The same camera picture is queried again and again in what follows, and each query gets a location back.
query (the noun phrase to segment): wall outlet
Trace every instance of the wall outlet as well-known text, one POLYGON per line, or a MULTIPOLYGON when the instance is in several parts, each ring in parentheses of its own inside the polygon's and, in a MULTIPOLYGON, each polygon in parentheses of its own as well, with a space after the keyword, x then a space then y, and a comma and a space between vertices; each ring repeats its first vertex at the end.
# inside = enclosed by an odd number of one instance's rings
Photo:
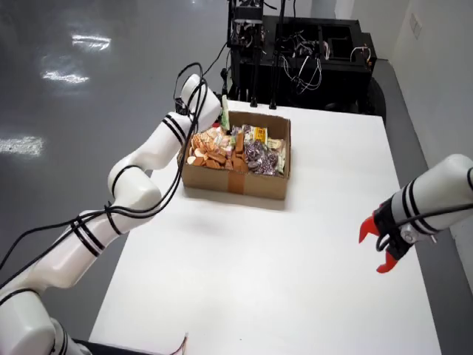
POLYGON ((411 13, 409 23, 411 25, 412 33, 414 33, 415 39, 419 39, 419 36, 421 35, 422 24, 419 22, 419 19, 414 13, 411 13))

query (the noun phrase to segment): black cable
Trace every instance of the black cable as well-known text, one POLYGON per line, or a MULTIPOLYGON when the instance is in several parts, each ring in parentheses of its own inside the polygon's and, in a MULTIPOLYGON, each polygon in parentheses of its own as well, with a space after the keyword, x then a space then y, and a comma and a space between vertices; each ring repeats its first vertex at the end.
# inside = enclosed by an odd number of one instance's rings
POLYGON ((273 9, 273 10, 278 10, 277 7, 274 7, 273 5, 269 5, 266 1, 263 2, 263 4, 265 4, 267 7, 269 7, 270 9, 273 9))
POLYGON ((28 235, 30 235, 32 233, 36 233, 38 231, 47 231, 47 230, 50 230, 50 229, 57 229, 57 228, 60 228, 60 227, 65 227, 65 226, 68 226, 70 223, 78 222, 79 218, 90 217, 90 216, 98 217, 99 215, 101 215, 103 213, 105 213, 104 210, 90 212, 90 213, 87 213, 87 214, 83 214, 80 217, 72 218, 71 220, 67 220, 67 221, 62 222, 62 223, 50 224, 48 226, 37 227, 37 228, 30 229, 29 231, 26 231, 25 233, 20 235, 18 238, 16 238, 15 242, 13 242, 13 244, 10 247, 10 249, 8 250, 8 252, 5 254, 5 256, 3 257, 3 259, 1 260, 1 263, 0 263, 0 270, 3 269, 3 267, 5 266, 5 263, 7 262, 10 255, 13 253, 13 250, 16 248, 16 246, 28 235))
MULTIPOLYGON (((189 128, 189 131, 188 131, 188 134, 187 134, 187 137, 186 137, 186 142, 184 144, 184 147, 186 148, 188 146, 188 143, 191 139, 191 136, 193 134, 193 131, 195 129, 195 127, 198 125, 198 121, 199 121, 199 117, 200 117, 200 114, 202 113, 202 110, 203 110, 203 107, 204 107, 204 103, 205 103, 205 100, 207 98, 207 94, 208 94, 208 85, 207 85, 207 81, 203 78, 203 69, 202 69, 202 66, 199 64, 199 63, 192 63, 192 64, 189 64, 187 67, 185 67, 183 70, 181 70, 181 72, 179 73, 179 75, 177 76, 177 80, 176 80, 176 87, 177 87, 177 81, 179 80, 179 77, 189 68, 191 67, 194 67, 194 66, 197 66, 199 67, 200 69, 200 78, 201 78, 201 82, 199 83, 198 87, 196 88, 196 90, 198 90, 198 95, 197 95, 197 105, 196 105, 196 108, 195 108, 195 111, 194 111, 194 118, 192 119, 192 122, 191 122, 191 126, 189 128), (204 96, 203 96, 203 100, 201 101, 200 98, 201 98, 201 95, 202 95, 202 88, 203 86, 205 86, 205 92, 204 92, 204 96)), ((191 100, 192 98, 189 98, 189 102, 187 103, 187 107, 190 106, 190 103, 191 103, 191 100)), ((38 227, 38 228, 34 228, 34 229, 30 229, 29 231, 26 231, 25 233, 23 233, 22 235, 20 235, 20 237, 18 237, 16 239, 16 241, 12 244, 12 246, 10 247, 10 250, 7 252, 7 254, 5 255, 4 259, 2 260, 2 262, 0 263, 0 269, 4 266, 4 264, 7 262, 7 259, 8 257, 12 254, 14 248, 19 244, 19 242, 21 240, 23 240, 27 235, 30 235, 34 232, 37 232, 37 231, 44 231, 44 230, 48 230, 48 229, 56 229, 56 228, 60 228, 62 226, 65 226, 65 225, 68 225, 70 223, 77 223, 77 225, 75 225, 75 228, 71 228, 69 229, 69 231, 66 231, 61 237, 59 237, 59 239, 57 239, 46 251, 44 251, 43 253, 41 253, 40 255, 38 255, 36 258, 34 258, 33 260, 31 260, 28 264, 26 264, 23 268, 21 268, 20 270, 18 270, 14 275, 12 275, 11 277, 9 277, 5 282, 3 282, 1 285, 0 285, 0 289, 2 289, 3 287, 6 286, 6 284, 8 284, 11 280, 13 280, 15 277, 17 277, 18 275, 20 275, 21 272, 25 271, 27 268, 29 268, 31 265, 33 265, 34 263, 36 263, 37 261, 39 261, 41 258, 45 257, 47 254, 49 254, 59 243, 61 243, 62 241, 64 241, 74 230, 82 227, 82 226, 85 226, 86 223, 88 223, 89 221, 101 216, 102 214, 107 214, 107 216, 110 216, 111 213, 115 213, 115 214, 121 214, 123 216, 126 216, 126 217, 130 217, 130 218, 135 218, 135 219, 146 219, 146 218, 150 218, 150 217, 153 217, 155 216, 157 213, 161 212, 168 204, 169 202, 171 201, 171 199, 173 198, 175 192, 177 191, 177 187, 179 186, 179 181, 180 181, 180 178, 181 178, 181 174, 182 174, 182 170, 183 170, 183 167, 184 167, 184 157, 185 155, 183 155, 180 159, 180 164, 179 164, 179 168, 177 170, 177 173, 174 177, 174 181, 172 183, 172 185, 169 187, 168 191, 165 193, 165 195, 161 198, 160 201, 158 201, 158 203, 156 203, 153 207, 149 208, 149 209, 144 209, 144 210, 136 210, 136 209, 128 209, 126 207, 123 207, 123 206, 113 206, 113 207, 109 207, 109 208, 105 208, 104 210, 99 210, 99 211, 94 211, 94 212, 89 212, 87 214, 83 214, 81 215, 80 217, 76 217, 76 218, 73 218, 71 220, 68 220, 66 222, 63 222, 63 223, 57 223, 57 224, 54 224, 54 225, 48 225, 48 226, 42 226, 42 227, 38 227), (153 211, 156 207, 158 207, 163 201, 164 199, 166 199, 166 197, 169 195, 169 199, 162 205, 160 206, 160 208, 156 211, 153 211)))
MULTIPOLYGON (((84 224, 88 223, 90 220, 93 220, 94 218, 98 217, 97 216, 94 216, 94 217, 89 217, 87 219, 84 219, 82 220, 82 222, 80 222, 75 228, 78 229, 80 227, 82 227, 84 224)), ((58 246, 59 244, 61 244, 72 232, 74 231, 74 229, 70 229, 69 231, 67 231, 66 233, 64 233, 61 237, 59 237, 48 249, 46 249, 45 251, 43 251, 40 255, 38 255, 37 257, 35 257, 33 260, 31 260, 28 264, 26 264, 25 266, 23 266, 21 269, 19 269, 15 274, 13 274, 12 276, 8 277, 8 279, 6 281, 4 281, 2 284, 0 284, 0 290, 3 289, 3 287, 5 287, 10 281, 12 281, 15 277, 17 277, 18 275, 20 275, 23 271, 25 271, 27 268, 29 268, 31 265, 33 265, 34 263, 38 262, 40 259, 42 259, 43 257, 45 257, 46 255, 48 255, 56 246, 58 246)))
POLYGON ((399 228, 399 227, 401 227, 401 226, 403 226, 407 223, 411 223, 411 222, 414 222, 416 220, 420 220, 420 219, 423 219, 423 218, 441 216, 442 214, 466 211, 468 209, 473 209, 473 203, 467 203, 467 204, 464 204, 464 205, 446 207, 444 209, 436 209, 436 210, 431 211, 431 212, 421 213, 421 214, 418 214, 417 216, 406 218, 405 220, 401 220, 401 221, 397 222, 395 227, 399 228))
POLYGON ((228 66, 228 57, 230 56, 230 52, 231 52, 231 50, 228 50, 227 60, 225 61, 225 68, 227 69, 227 72, 228 72, 229 69, 230 69, 230 67, 228 66))
MULTIPOLYGON (((393 226, 393 228, 400 228, 408 223, 415 222, 416 220, 428 218, 428 217, 435 217, 435 216, 441 216, 443 214, 448 214, 448 213, 454 213, 454 212, 461 212, 461 211, 467 211, 469 209, 473 209, 473 203, 467 203, 464 205, 457 205, 457 206, 451 206, 451 207, 446 207, 444 209, 436 209, 431 212, 426 212, 426 213, 421 213, 416 216, 406 218, 405 220, 401 220, 393 226)), ((384 239, 385 236, 378 237, 376 240, 376 250, 377 251, 383 251, 387 245, 389 244, 390 237, 388 237, 383 243, 381 241, 384 239)))
POLYGON ((219 52, 219 55, 215 58, 214 61, 212 61, 212 64, 210 64, 210 67, 203 73, 203 75, 201 76, 201 78, 203 78, 203 77, 205 76, 205 74, 207 74, 208 71, 209 71, 210 69, 212 69, 212 67, 214 66, 214 64, 219 60, 220 55, 222 54, 222 52, 223 52, 223 50, 225 49, 225 47, 227 47, 227 42, 225 42, 225 44, 223 45, 222 49, 221 49, 220 52, 219 52))

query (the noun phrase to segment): white table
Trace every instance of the white table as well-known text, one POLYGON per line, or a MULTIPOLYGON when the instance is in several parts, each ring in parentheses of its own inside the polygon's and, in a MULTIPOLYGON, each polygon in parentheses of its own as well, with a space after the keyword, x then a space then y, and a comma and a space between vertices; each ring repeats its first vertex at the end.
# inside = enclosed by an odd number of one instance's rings
MULTIPOLYGON (((358 244, 399 189, 381 118, 230 109, 291 119, 286 201, 181 185, 130 233, 90 341, 169 354, 188 332, 187 355, 439 354, 415 250, 381 275, 375 237, 358 244)), ((152 175, 162 191, 176 168, 152 175)))

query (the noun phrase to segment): brown tape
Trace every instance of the brown tape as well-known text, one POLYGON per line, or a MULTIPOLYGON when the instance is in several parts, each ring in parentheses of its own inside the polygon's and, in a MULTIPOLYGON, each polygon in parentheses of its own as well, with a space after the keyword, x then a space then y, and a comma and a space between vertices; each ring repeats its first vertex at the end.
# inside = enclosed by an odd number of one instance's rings
POLYGON ((228 192, 240 195, 245 193, 245 174, 228 172, 228 192))

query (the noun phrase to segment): white wall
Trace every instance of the white wall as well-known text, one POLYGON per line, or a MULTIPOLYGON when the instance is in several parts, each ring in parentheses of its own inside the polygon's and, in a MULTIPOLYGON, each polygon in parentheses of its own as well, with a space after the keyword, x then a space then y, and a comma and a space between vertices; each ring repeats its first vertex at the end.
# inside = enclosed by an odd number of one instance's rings
MULTIPOLYGON (((286 8, 284 11, 284 14, 286 17, 294 16, 293 1, 294 0, 286 1, 286 8)), ((281 10, 281 0, 265 0, 265 2, 269 5, 276 7, 278 10, 276 11, 265 6, 263 13, 265 15, 279 16, 279 11, 281 10)), ((296 1, 296 16, 297 17, 310 17, 311 9, 312 9, 312 0, 297 0, 296 1)))
MULTIPOLYGON (((411 0, 395 45, 392 64, 429 166, 452 153, 473 158, 472 24, 472 0, 411 0), (411 13, 422 24, 417 40, 411 13)), ((473 286, 473 220, 452 234, 473 286)))
POLYGON ((352 18, 371 33, 378 58, 392 59, 409 0, 355 0, 352 18))
POLYGON ((338 0, 335 4, 335 17, 348 20, 352 18, 355 0, 338 0))

